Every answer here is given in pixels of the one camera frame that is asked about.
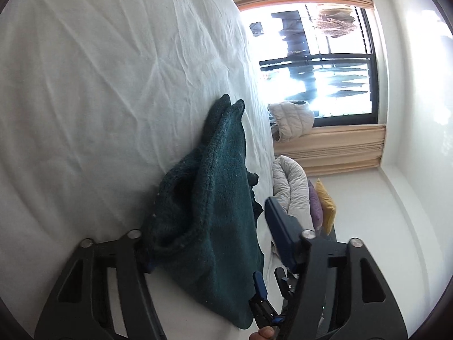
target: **human hand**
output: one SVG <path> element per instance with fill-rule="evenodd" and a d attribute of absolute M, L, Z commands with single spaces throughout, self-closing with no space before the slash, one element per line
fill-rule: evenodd
<path fill-rule="evenodd" d="M 254 332 L 250 335 L 249 340 L 267 340 L 273 337 L 274 331 L 270 326 L 259 329 L 258 332 Z"/>

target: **pillow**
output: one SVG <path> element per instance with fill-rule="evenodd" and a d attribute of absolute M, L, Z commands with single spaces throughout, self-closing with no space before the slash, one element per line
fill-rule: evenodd
<path fill-rule="evenodd" d="M 312 217 L 312 223 L 316 232 L 321 230 L 322 227 L 322 206 L 319 200 L 316 190 L 309 180 L 309 199 L 310 199 L 310 215 Z"/>
<path fill-rule="evenodd" d="M 326 188 L 322 184 L 321 180 L 318 179 L 314 187 L 318 194 L 319 201 L 322 207 L 322 226 L 324 227 L 327 234 L 330 234 L 332 227 L 334 226 L 335 214 L 337 213 L 337 207 L 332 197 L 327 193 Z"/>
<path fill-rule="evenodd" d="M 290 101 L 271 103 L 268 110 L 279 127 L 279 142 L 288 142 L 308 133 L 313 128 L 314 113 L 309 104 Z"/>

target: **silver screw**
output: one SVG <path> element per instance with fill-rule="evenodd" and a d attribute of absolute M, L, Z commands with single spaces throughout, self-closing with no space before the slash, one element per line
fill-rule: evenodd
<path fill-rule="evenodd" d="M 127 233 L 127 237 L 129 239 L 138 239 L 141 237 L 141 231 L 140 230 L 131 230 Z"/>
<path fill-rule="evenodd" d="M 93 245 L 93 241 L 91 239 L 83 239 L 81 242 L 80 242 L 80 246 L 82 248 L 89 248 Z"/>
<path fill-rule="evenodd" d="M 356 248 L 360 248 L 363 246 L 363 241 L 357 237 L 353 237 L 349 242 L 351 243 L 351 245 L 353 247 L 356 247 Z"/>
<path fill-rule="evenodd" d="M 302 236 L 305 239 L 314 239 L 316 238 L 316 233 L 313 230 L 304 230 L 302 231 Z"/>

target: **dark green cloth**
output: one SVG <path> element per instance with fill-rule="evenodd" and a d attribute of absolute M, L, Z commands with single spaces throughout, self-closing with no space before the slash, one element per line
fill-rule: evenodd
<path fill-rule="evenodd" d="M 239 328 L 250 327 L 252 274 L 263 271 L 257 240 L 262 212 L 245 168 L 244 101 L 224 95 L 212 106 L 201 144 L 159 186 L 142 226 L 146 256 L 187 293 Z"/>

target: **white bed sheet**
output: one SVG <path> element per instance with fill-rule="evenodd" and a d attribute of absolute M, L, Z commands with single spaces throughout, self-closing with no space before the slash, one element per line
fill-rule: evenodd
<path fill-rule="evenodd" d="M 245 101 L 257 200 L 272 195 L 247 34 L 232 0 L 10 0 L 0 15 L 0 295 L 29 333 L 74 247 L 140 227 L 224 93 Z M 263 217 L 258 237 L 267 271 Z M 148 280 L 169 340 L 248 338 L 164 272 Z"/>

